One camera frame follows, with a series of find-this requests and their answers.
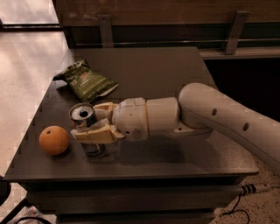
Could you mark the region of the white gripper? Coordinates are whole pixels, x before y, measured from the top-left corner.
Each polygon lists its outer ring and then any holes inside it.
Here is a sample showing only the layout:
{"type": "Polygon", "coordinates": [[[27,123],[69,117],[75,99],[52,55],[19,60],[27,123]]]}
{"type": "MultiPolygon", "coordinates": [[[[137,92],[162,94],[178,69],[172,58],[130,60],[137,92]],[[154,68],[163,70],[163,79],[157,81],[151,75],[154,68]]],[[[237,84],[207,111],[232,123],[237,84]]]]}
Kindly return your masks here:
{"type": "Polygon", "coordinates": [[[148,137],[146,100],[131,98],[94,105],[98,122],[89,128],[73,129],[73,138],[82,144],[112,144],[121,138],[141,141],[148,137]]]}

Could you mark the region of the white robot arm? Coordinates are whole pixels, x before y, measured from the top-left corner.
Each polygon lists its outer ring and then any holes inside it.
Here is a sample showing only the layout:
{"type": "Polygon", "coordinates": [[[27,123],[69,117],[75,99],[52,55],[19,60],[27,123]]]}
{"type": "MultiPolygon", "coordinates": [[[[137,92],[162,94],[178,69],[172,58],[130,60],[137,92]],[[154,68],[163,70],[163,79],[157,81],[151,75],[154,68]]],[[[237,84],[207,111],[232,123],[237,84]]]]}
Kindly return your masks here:
{"type": "Polygon", "coordinates": [[[69,117],[72,135],[82,144],[143,141],[154,135],[184,137],[216,130],[274,171],[280,170],[280,122],[202,83],[184,86],[178,98],[78,103],[69,110],[69,117]]]}

